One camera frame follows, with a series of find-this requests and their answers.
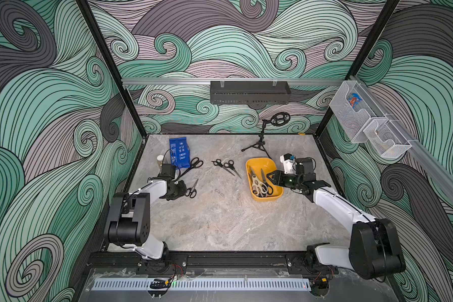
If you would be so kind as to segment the black handled grey scissors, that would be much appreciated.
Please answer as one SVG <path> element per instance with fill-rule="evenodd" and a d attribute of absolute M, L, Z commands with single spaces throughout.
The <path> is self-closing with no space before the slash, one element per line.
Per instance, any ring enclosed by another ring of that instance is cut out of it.
<path fill-rule="evenodd" d="M 197 191 L 196 191 L 196 185 L 198 183 L 199 179 L 197 179 L 194 183 L 194 185 L 192 185 L 191 187 L 187 188 L 186 192 L 185 192 L 185 196 L 189 197 L 189 198 L 195 198 L 196 195 L 197 195 Z"/>

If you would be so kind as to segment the all black scissors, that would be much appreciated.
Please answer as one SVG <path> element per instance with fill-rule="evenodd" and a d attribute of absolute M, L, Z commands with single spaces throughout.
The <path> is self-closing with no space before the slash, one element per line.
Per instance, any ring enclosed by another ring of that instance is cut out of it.
<path fill-rule="evenodd" d="M 266 193 L 262 193 L 261 196 L 262 197 L 271 196 L 274 192 L 273 187 L 268 183 L 268 180 L 266 178 L 264 171 L 262 169 L 260 171 L 261 171 L 262 182 L 264 183 L 264 187 L 266 188 Z"/>

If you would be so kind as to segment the cream handled kitchen scissors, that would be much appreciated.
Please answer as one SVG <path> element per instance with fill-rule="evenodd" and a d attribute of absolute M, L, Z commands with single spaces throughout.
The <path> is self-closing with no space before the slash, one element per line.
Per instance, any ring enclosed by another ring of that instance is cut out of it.
<path fill-rule="evenodd" d="M 252 192 L 258 197 L 266 197 L 268 193 L 268 187 L 255 175 L 255 172 L 250 170 L 250 178 L 252 182 Z"/>

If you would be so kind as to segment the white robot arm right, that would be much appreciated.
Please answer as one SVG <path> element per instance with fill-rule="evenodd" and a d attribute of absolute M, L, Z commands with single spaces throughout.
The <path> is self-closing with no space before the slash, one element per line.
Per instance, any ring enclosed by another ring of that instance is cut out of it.
<path fill-rule="evenodd" d="M 347 247 L 329 243 L 309 245 L 307 263 L 312 267 L 333 266 L 351 270 L 363 279 L 385 278 L 406 269 L 395 224 L 376 218 L 339 195 L 327 182 L 315 176 L 274 171 L 267 179 L 275 186 L 298 191 L 323 208 L 350 234 Z"/>

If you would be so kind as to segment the yellow plastic storage box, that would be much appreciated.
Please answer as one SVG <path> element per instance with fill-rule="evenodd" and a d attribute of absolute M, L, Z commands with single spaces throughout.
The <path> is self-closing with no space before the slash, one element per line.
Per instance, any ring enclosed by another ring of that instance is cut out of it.
<path fill-rule="evenodd" d="M 270 172 L 276 171 L 274 161 L 268 157 L 249 159 L 245 168 L 249 176 L 250 192 L 255 201 L 276 201 L 283 195 L 283 188 L 273 185 L 267 178 Z"/>

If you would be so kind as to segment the small black scissors left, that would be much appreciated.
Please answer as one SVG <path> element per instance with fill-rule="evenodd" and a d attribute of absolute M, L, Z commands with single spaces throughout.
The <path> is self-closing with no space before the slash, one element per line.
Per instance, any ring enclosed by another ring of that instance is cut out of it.
<path fill-rule="evenodd" d="M 218 166 L 218 167 L 221 167 L 222 169 L 226 170 L 226 172 L 228 172 L 229 174 L 233 175 L 233 172 L 227 168 L 220 159 L 216 159 L 214 161 L 211 161 L 213 163 L 214 166 Z"/>

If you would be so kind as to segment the small black scissors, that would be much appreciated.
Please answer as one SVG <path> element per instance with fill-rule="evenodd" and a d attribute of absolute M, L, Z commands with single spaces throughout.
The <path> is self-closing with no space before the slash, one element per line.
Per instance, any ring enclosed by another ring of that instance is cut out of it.
<path fill-rule="evenodd" d="M 222 169 L 226 170 L 226 172 L 228 172 L 229 174 L 233 175 L 233 172 L 227 168 L 220 159 L 216 159 L 214 161 L 211 161 L 213 163 L 214 166 L 218 166 L 218 167 L 221 167 Z"/>
<path fill-rule="evenodd" d="M 237 172 L 235 168 L 235 162 L 233 160 L 228 160 L 227 162 L 224 163 L 224 166 L 232 170 L 239 178 L 242 178 L 242 176 Z"/>

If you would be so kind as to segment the small black scissors right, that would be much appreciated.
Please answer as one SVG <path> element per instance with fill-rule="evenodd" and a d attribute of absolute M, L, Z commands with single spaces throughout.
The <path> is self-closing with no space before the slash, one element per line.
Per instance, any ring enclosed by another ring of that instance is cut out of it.
<path fill-rule="evenodd" d="M 242 178 L 242 176 L 237 172 L 235 168 L 235 162 L 233 160 L 228 160 L 227 162 L 224 163 L 224 166 L 232 170 L 239 178 Z"/>

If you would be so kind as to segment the tan small bottle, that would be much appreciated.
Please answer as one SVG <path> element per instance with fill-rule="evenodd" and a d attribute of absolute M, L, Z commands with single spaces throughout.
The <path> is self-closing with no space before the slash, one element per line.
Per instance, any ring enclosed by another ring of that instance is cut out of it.
<path fill-rule="evenodd" d="M 157 160 L 158 167 L 161 169 L 162 165 L 164 163 L 164 155 L 158 155 L 156 160 Z"/>

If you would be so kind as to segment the white perforated front strip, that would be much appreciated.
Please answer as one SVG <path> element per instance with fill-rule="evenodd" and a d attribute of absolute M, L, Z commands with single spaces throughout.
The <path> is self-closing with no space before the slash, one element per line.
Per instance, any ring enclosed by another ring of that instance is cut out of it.
<path fill-rule="evenodd" d="M 98 278 L 93 291 L 151 291 L 152 278 Z M 171 291 L 311 291 L 302 278 L 192 278 L 174 281 Z"/>

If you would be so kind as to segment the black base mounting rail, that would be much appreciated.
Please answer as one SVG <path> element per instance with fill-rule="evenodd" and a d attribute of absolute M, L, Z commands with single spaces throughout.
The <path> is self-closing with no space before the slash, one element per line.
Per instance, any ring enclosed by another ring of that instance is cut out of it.
<path fill-rule="evenodd" d="M 216 270 L 281 270 L 304 277 L 338 274 L 339 264 L 323 265 L 308 251 L 171 251 L 160 260 L 144 260 L 134 252 L 95 252 L 87 261 L 88 269 L 132 269 L 139 274 L 177 276 Z"/>

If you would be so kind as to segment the clear wall bin small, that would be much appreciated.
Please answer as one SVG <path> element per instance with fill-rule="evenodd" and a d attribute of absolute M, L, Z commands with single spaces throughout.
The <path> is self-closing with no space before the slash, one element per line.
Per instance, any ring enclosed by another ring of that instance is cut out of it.
<path fill-rule="evenodd" d="M 400 158 L 411 149 L 411 143 L 387 118 L 373 118 L 363 132 L 373 149 L 384 159 Z"/>

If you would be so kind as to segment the black hanging wall tray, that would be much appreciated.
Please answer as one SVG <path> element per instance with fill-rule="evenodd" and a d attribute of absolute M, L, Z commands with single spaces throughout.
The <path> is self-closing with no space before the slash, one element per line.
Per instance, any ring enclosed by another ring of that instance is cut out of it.
<path fill-rule="evenodd" d="M 267 82 L 211 82 L 210 101 L 212 104 L 246 104 L 261 106 L 267 104 L 288 104 L 292 95 L 287 82 L 275 85 Z"/>

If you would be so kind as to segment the aluminium rail back wall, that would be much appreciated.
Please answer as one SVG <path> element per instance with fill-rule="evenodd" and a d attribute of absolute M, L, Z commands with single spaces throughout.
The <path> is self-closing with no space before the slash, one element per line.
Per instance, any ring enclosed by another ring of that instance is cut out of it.
<path fill-rule="evenodd" d="M 267 82 L 272 85 L 278 82 L 287 82 L 293 86 L 339 86 L 343 83 L 343 79 L 298 79 L 298 78 L 123 78 L 122 84 L 126 86 L 134 85 L 208 85 L 211 82 Z"/>

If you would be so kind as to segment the black corner frame post left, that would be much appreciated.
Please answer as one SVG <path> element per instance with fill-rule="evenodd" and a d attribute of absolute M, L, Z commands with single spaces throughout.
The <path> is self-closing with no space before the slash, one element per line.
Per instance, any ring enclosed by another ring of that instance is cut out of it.
<path fill-rule="evenodd" d="M 98 46 L 99 52 L 102 55 L 105 64 L 112 76 L 113 82 L 115 83 L 119 94 L 121 95 L 125 106 L 127 107 L 129 113 L 132 116 L 133 122 L 135 126 L 138 128 L 138 131 L 143 138 L 143 140 L 147 140 L 148 135 L 143 127 L 142 121 L 138 115 L 138 112 L 135 108 L 135 104 L 132 100 L 132 97 L 128 90 L 124 88 L 123 83 L 122 83 L 122 77 L 120 75 L 120 72 L 113 60 L 112 54 L 109 51 L 109 48 L 106 44 L 106 40 L 104 39 L 104 36 L 99 28 L 98 22 L 96 21 L 94 14 L 92 12 L 91 7 L 89 6 L 88 1 L 86 0 L 77 0 L 76 1 L 79 10 L 81 11 L 81 14 L 89 28 L 89 31 L 91 35 L 93 36 L 93 39 Z"/>

